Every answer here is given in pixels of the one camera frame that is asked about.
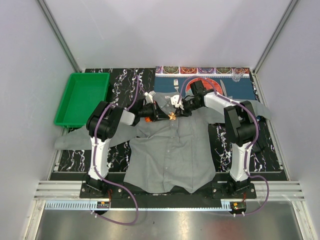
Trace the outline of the orange flower brooch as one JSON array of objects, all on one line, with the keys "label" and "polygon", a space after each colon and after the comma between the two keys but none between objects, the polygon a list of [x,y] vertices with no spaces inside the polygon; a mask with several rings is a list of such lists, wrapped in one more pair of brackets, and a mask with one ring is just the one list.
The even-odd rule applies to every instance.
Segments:
[{"label": "orange flower brooch", "polygon": [[145,121],[146,121],[147,123],[152,122],[152,120],[151,120],[151,118],[150,118],[150,117],[145,117],[144,119],[145,119]]},{"label": "orange flower brooch", "polygon": [[175,114],[175,113],[173,113],[173,112],[171,112],[171,113],[168,115],[168,117],[169,117],[169,120],[170,120],[170,121],[174,121],[174,120],[176,120],[176,119],[177,119],[176,114]]}]

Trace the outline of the grey button shirt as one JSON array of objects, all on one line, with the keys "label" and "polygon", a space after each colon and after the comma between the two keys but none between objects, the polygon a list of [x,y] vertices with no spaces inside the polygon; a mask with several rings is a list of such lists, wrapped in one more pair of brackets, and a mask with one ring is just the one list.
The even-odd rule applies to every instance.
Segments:
[{"label": "grey button shirt", "polygon": [[[135,126],[120,125],[109,148],[129,142],[125,182],[152,194],[167,193],[176,186],[194,193],[216,174],[208,126],[224,122],[222,114],[205,106],[176,120],[140,120]],[[55,148],[92,151],[89,131],[81,127],[61,136]]]}]

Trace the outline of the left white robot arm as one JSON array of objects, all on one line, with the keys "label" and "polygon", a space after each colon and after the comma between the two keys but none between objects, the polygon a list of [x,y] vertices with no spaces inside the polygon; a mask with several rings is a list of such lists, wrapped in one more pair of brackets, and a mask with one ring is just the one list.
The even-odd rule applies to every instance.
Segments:
[{"label": "left white robot arm", "polygon": [[100,101],[86,123],[86,129],[91,141],[91,163],[85,183],[81,187],[81,196],[89,194],[95,198],[103,198],[109,193],[110,185],[103,180],[109,169],[107,160],[112,138],[120,125],[135,126],[140,119],[146,122],[168,120],[169,114],[162,111],[156,101],[145,103],[141,99],[126,110],[106,101]]}]

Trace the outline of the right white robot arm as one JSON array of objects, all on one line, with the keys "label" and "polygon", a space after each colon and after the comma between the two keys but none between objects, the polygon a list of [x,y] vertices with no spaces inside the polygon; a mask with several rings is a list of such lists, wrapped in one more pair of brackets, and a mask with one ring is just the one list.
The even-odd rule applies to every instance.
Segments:
[{"label": "right white robot arm", "polygon": [[187,113],[207,107],[224,116],[226,138],[232,144],[232,164],[225,192],[239,198],[250,188],[250,155],[259,136],[259,127],[252,104],[228,98],[213,89],[206,89],[202,80],[190,84],[193,98],[177,100],[178,107]]}]

